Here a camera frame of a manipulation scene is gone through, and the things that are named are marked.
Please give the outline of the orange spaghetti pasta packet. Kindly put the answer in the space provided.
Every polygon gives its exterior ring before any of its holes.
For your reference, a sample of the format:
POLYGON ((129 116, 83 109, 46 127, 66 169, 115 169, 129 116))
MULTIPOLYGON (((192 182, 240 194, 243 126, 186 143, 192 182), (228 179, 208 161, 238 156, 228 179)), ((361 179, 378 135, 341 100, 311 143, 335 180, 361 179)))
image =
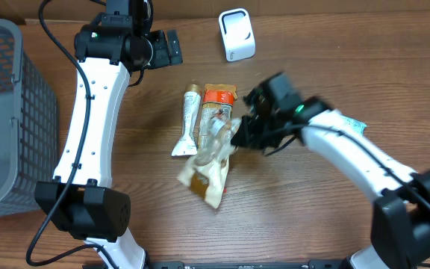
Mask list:
POLYGON ((234 84, 205 84, 202 111, 199 123, 198 146, 203 148, 209 137, 212 117, 232 118, 237 99, 237 86, 234 84))

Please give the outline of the beige brown snack pouch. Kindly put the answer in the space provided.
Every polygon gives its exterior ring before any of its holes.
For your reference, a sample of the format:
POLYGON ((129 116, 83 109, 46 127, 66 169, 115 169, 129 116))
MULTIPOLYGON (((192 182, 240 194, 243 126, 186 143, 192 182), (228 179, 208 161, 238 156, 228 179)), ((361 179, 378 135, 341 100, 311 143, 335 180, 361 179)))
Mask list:
POLYGON ((237 147, 231 139, 241 124, 240 118, 222 120, 212 117, 206 144, 186 161, 178 181, 199 195, 208 205, 218 208, 225 190, 229 157, 237 147))

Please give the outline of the white gold-capped tube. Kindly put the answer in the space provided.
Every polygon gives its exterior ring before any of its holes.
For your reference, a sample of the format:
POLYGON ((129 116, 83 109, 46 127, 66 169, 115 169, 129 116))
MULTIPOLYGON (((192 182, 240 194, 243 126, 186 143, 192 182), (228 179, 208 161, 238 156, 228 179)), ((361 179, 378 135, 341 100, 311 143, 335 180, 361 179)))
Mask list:
POLYGON ((172 157, 195 155, 197 153, 193 131, 199 112, 201 95, 202 89, 199 84, 189 84, 186 86, 183 98, 182 134, 172 150, 172 157))

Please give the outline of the mint green wipes packet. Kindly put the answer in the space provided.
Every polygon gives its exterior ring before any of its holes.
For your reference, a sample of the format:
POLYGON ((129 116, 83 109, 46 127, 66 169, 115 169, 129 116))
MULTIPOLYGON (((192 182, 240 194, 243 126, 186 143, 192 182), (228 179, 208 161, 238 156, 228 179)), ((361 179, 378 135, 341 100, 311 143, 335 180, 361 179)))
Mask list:
POLYGON ((352 128, 354 132, 358 133, 359 135, 364 134, 364 130, 367 127, 367 124, 346 116, 343 116, 343 120, 352 128))

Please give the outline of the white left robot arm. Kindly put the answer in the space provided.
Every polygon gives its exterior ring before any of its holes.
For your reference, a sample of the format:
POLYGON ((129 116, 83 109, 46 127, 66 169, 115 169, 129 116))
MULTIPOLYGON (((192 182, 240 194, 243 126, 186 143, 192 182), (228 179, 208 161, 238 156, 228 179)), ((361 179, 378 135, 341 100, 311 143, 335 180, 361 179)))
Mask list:
POLYGON ((105 10, 74 38, 68 59, 77 71, 69 132, 52 180, 34 197, 53 223, 93 249, 104 268, 148 268, 147 252, 128 227, 131 201, 112 187, 111 157, 117 118, 134 72, 178 65, 175 31, 152 29, 150 1, 106 1, 105 10))

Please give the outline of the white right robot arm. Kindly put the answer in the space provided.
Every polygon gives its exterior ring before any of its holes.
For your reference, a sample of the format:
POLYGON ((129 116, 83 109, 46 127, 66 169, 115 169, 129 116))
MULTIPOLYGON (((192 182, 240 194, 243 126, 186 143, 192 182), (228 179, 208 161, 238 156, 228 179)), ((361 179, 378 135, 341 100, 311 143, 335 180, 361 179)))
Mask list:
POLYGON ((232 145, 274 152, 295 139, 330 161, 371 202, 371 244, 336 268, 418 268, 430 258, 430 170, 418 173, 346 124, 317 96, 305 99, 279 72, 243 97, 250 111, 232 145))

